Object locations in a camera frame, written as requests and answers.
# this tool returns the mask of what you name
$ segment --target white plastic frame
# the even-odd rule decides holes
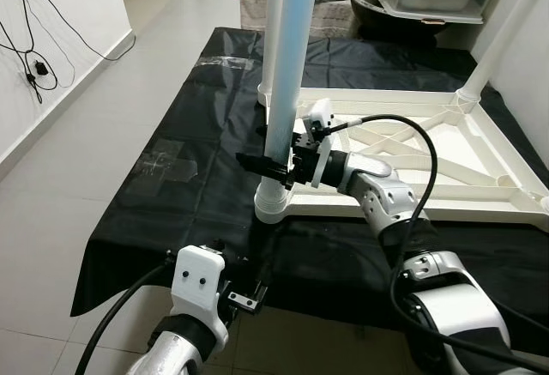
[[[291,100],[285,98],[283,106],[276,103],[278,107],[269,116],[271,101],[278,101],[275,95],[281,91],[277,87],[277,68],[274,68],[273,99],[269,94],[259,96],[266,105],[269,123],[266,154],[276,143],[280,149],[281,143],[290,142],[292,134],[285,130],[281,133],[278,126],[281,116],[298,118],[304,107],[322,98],[332,100],[335,119],[340,121],[377,113],[399,114],[422,124],[437,146],[439,176],[426,206],[426,212],[433,220],[529,223],[549,232],[549,191],[478,104],[481,90],[536,1],[517,1],[477,68],[456,93],[301,88],[293,91],[296,95]],[[291,3],[284,0],[284,7],[293,7],[296,0]],[[301,15],[311,17],[311,13]],[[285,21],[284,16],[279,25],[274,22],[268,25],[269,30],[279,27],[287,35],[288,29],[296,29],[294,26]],[[301,36],[303,30],[295,30],[295,33]],[[273,40],[267,43],[276,45]],[[294,56],[284,51],[284,47],[278,47],[276,65],[288,64]],[[284,90],[288,92],[288,83],[280,84],[286,85]],[[284,126],[290,127],[284,119]],[[304,131],[299,120],[294,129]],[[346,130],[339,136],[335,148],[360,151],[386,160],[420,196],[428,178],[430,161],[415,136],[411,128],[402,124],[371,123]],[[285,164],[288,159],[287,155],[271,157]],[[258,188],[256,214],[266,223],[276,223],[288,215],[362,216],[351,197],[338,195],[333,189],[321,187],[316,190],[299,185],[287,194],[282,185],[268,179]]]

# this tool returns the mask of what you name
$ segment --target pvc pipe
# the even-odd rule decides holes
[[[465,86],[458,89],[456,93],[458,98],[467,101],[480,100],[480,93],[488,83],[488,79],[490,79],[494,70],[499,66],[505,49],[515,38],[516,33],[537,1],[538,0],[518,0],[498,34],[496,34],[496,37],[490,46],[488,46],[488,49],[482,56],[476,69],[465,83]]]
[[[275,76],[276,46],[281,30],[283,0],[267,0],[267,26],[265,27],[265,45],[263,49],[263,76],[257,87],[259,103],[269,106],[268,99],[273,92]]]
[[[314,4],[315,0],[284,0],[282,6],[265,156],[284,165],[290,154]],[[287,191],[280,182],[262,178],[255,197],[259,220],[280,222],[284,218],[287,198]]]

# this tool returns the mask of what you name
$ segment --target cable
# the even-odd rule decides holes
[[[116,316],[118,311],[120,311],[120,308],[124,306],[124,304],[132,297],[132,295],[135,292],[137,292],[137,290],[140,287],[142,287],[143,285],[146,285],[147,283],[151,282],[154,278],[159,276],[162,272],[164,272],[165,269],[173,265],[173,262],[174,260],[171,256],[171,252],[168,251],[167,258],[163,264],[157,266],[150,272],[147,272],[147,274],[142,276],[140,279],[138,279],[131,287],[128,288],[126,292],[124,292],[124,294],[120,297],[120,299],[116,301],[116,303],[106,313],[103,319],[101,319],[100,324],[97,325],[97,328],[92,334],[92,337],[89,339],[89,342],[87,343],[86,348],[82,353],[82,357],[78,362],[78,367],[76,368],[75,375],[84,375],[84,373],[86,372],[87,364],[89,363],[89,360],[92,358],[92,354],[94,353],[94,349],[97,346],[97,343],[99,342],[101,336],[103,335],[103,332],[105,332],[106,327],[109,325],[112,319]]]
[[[15,52],[17,57],[21,60],[21,62],[23,63],[23,69],[25,71],[27,81],[30,84],[31,88],[34,89],[34,92],[36,93],[37,101],[40,104],[42,104],[43,99],[42,99],[42,95],[39,92],[39,89],[46,90],[46,91],[54,90],[55,88],[57,88],[59,80],[57,78],[57,75],[56,75],[55,71],[53,70],[50,63],[47,61],[47,59],[43,55],[41,55],[40,53],[38,53],[37,51],[34,50],[35,42],[34,42],[33,30],[32,30],[31,25],[30,25],[30,20],[28,20],[28,12],[27,12],[26,1],[27,0],[21,0],[22,5],[23,5],[23,14],[25,16],[25,23],[27,24],[27,30],[28,30],[28,34],[29,34],[29,37],[30,37],[30,40],[31,40],[31,47],[29,49],[25,50],[25,51],[18,50],[17,47],[15,46],[13,40],[9,37],[8,31],[6,30],[3,23],[1,23],[1,22],[0,22],[0,27],[2,28],[3,33],[6,35],[6,38],[8,38],[8,42],[11,45],[11,47],[6,46],[6,45],[0,45],[0,46],[5,48],[5,49],[8,49],[9,51]],[[34,76],[34,74],[32,72],[32,69],[31,69],[31,65],[30,65],[29,60],[28,60],[28,55],[31,54],[31,53],[33,53],[35,55],[38,55],[42,60],[44,60],[47,67],[50,69],[50,72],[51,72],[51,74],[53,75],[53,78],[54,78],[54,84],[51,88],[45,88],[45,87],[39,85],[36,82],[36,76]]]
[[[74,29],[72,27],[72,25],[63,17],[63,15],[61,14],[61,12],[59,11],[59,9],[57,8],[57,6],[55,5],[54,2],[52,2],[51,0],[47,0],[47,2],[53,7],[53,9],[57,12],[57,14],[59,15],[59,17],[61,18],[61,20],[70,28],[70,30],[72,30],[76,36],[78,36],[78,38],[80,38],[80,40],[82,41],[82,43],[84,45],[86,45],[86,47],[92,51],[93,53],[95,53],[96,55],[98,55],[99,57],[102,57],[103,59],[105,60],[108,60],[110,62],[116,62],[117,60],[119,60],[123,55],[125,55],[126,53],[128,53],[129,51],[131,51],[133,49],[133,47],[136,45],[136,41],[137,41],[137,37],[134,36],[134,39],[130,45],[130,47],[128,49],[126,49],[121,55],[118,55],[117,57],[115,58],[110,58],[110,57],[105,57],[103,56],[101,53],[99,53],[98,51],[96,51],[92,46],[89,45],[89,43],[82,37],[82,35],[80,33],[78,33],[78,31],[76,29]]]
[[[76,79],[76,67],[75,67],[75,65],[70,61],[69,55],[67,55],[67,52],[61,47],[61,45],[59,45],[59,42],[57,42],[57,40],[53,37],[53,35],[50,33],[50,31],[47,29],[47,27],[44,26],[44,24],[42,23],[40,18],[34,13],[33,7],[31,6],[31,3],[28,0],[25,0],[25,2],[27,3],[28,11],[33,16],[34,20],[36,20],[36,22],[38,22],[40,27],[42,27],[42,30],[44,30],[44,32],[47,33],[47,35],[50,37],[51,41],[54,43],[55,46],[57,46],[57,48],[63,54],[63,56],[67,60],[67,63],[70,65],[70,67],[72,69],[70,83],[68,85],[62,85],[61,82],[59,82],[58,85],[61,88],[65,88],[65,89],[68,89],[68,88],[72,87],[72,85],[75,83],[75,79]]]
[[[404,124],[408,124],[409,126],[413,127],[418,131],[418,133],[423,137],[425,142],[427,143],[427,147],[429,148],[429,152],[431,154],[431,175],[429,177],[429,181],[427,183],[427,186],[425,188],[425,193],[419,200],[418,206],[414,210],[412,216],[410,217],[410,220],[408,222],[408,228],[406,235],[404,236],[404,239],[401,242],[401,247],[399,250],[399,256],[397,259],[397,262],[395,264],[395,268],[393,269],[391,280],[389,284],[389,297],[390,302],[395,311],[401,316],[401,318],[411,327],[413,327],[415,330],[424,333],[425,335],[428,335],[430,337],[433,337],[440,342],[443,342],[447,345],[450,345],[452,347],[465,349],[469,352],[472,352],[474,354],[480,354],[484,355],[486,357],[492,358],[494,360],[500,360],[502,362],[508,363],[510,365],[519,366],[525,369],[529,369],[534,372],[538,372],[540,374],[549,374],[549,370],[546,369],[543,366],[538,366],[532,361],[525,360],[523,358],[513,356],[513,355],[507,355],[507,354],[501,354],[498,351],[495,351],[490,348],[481,347],[480,345],[476,345],[471,342],[462,341],[461,339],[452,338],[451,336],[443,335],[435,330],[432,330],[416,321],[411,319],[400,307],[398,301],[396,300],[396,283],[398,281],[398,278],[401,275],[401,269],[404,264],[404,251],[407,247],[407,242],[410,240],[410,236],[412,235],[413,226],[417,219],[419,218],[419,214],[423,210],[425,203],[427,202],[427,199],[429,199],[429,196],[432,192],[432,189],[435,185],[435,181],[437,178],[437,168],[438,168],[438,162],[437,162],[437,150],[435,149],[435,146],[427,134],[427,132],[417,123],[415,123],[413,120],[404,118],[402,116],[398,115],[391,115],[391,114],[385,114],[385,115],[373,115],[370,117],[364,117],[361,119],[353,120],[351,122],[347,122],[344,124],[340,124],[338,126],[334,126],[333,128],[328,128],[325,130],[325,133],[327,135],[335,133],[339,130],[343,130],[346,128],[350,128],[352,126],[356,126],[365,122],[370,122],[374,120],[396,120],[399,122],[403,122]]]
[[[503,309],[504,311],[506,311],[507,313],[509,313],[510,315],[513,315],[515,316],[516,318],[519,318],[521,319],[522,321],[526,322],[527,324],[530,324],[532,326],[534,326],[535,328],[537,328],[538,330],[542,330],[544,332],[546,332],[547,334],[549,334],[549,328],[547,328],[544,324],[540,324],[539,322],[537,321],[534,321],[532,318],[529,318],[527,317],[526,315],[523,315],[521,314],[519,311],[515,311],[513,308],[511,308],[510,306],[507,306],[506,304],[503,304],[501,303],[499,300],[497,299],[494,299],[492,297],[490,297],[490,299],[492,300],[492,302],[499,308],[499,309]]]

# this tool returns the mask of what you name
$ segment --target black tablecloth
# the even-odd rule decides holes
[[[82,261],[72,315],[93,309],[159,264],[167,249],[226,243],[238,276],[272,265],[267,303],[323,318],[395,328],[385,288],[389,268],[360,219],[290,217],[268,227],[254,219],[259,177],[235,153],[261,154],[265,124],[256,103],[262,35],[218,28],[95,228]],[[303,86],[455,91],[475,66],[466,51],[413,49],[349,39],[312,39]],[[500,95],[482,106],[538,176],[547,170]],[[534,227],[435,222],[492,296],[547,324],[549,241]],[[156,284],[171,286],[166,274]],[[506,317],[513,348],[549,354],[524,325]]]

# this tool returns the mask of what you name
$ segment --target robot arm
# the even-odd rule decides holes
[[[238,154],[245,169],[279,180],[287,189],[295,182],[323,183],[354,197],[378,238],[392,268],[403,250],[398,281],[401,310],[415,323],[511,355],[509,333],[496,306],[459,257],[445,251],[425,212],[419,213],[409,243],[409,221],[418,206],[412,188],[381,160],[331,150],[326,130],[333,115],[329,101],[317,102],[304,118],[306,133],[293,136],[293,168],[267,157]],[[155,331],[153,346],[129,375],[196,375],[212,352],[226,344],[226,328],[236,310],[256,313],[267,288],[259,282],[248,298],[234,293],[222,279],[225,258],[206,247],[187,246],[178,254],[172,283],[174,307]],[[414,360],[437,375],[528,375],[534,372],[452,348],[425,334],[407,334]]]
[[[306,133],[293,136],[292,170],[264,156],[238,155],[238,159],[247,170],[280,180],[287,189],[294,182],[311,183],[313,187],[323,183],[354,197],[394,268],[408,222],[418,206],[416,196],[387,163],[330,150],[332,118],[328,100],[319,100],[303,118]],[[459,257],[443,248],[425,212],[420,212],[409,243],[402,249],[404,264],[397,298],[411,319],[439,334],[511,355],[509,332],[498,309]],[[408,338],[414,360],[428,373],[534,373],[452,348],[425,335],[409,333]]]

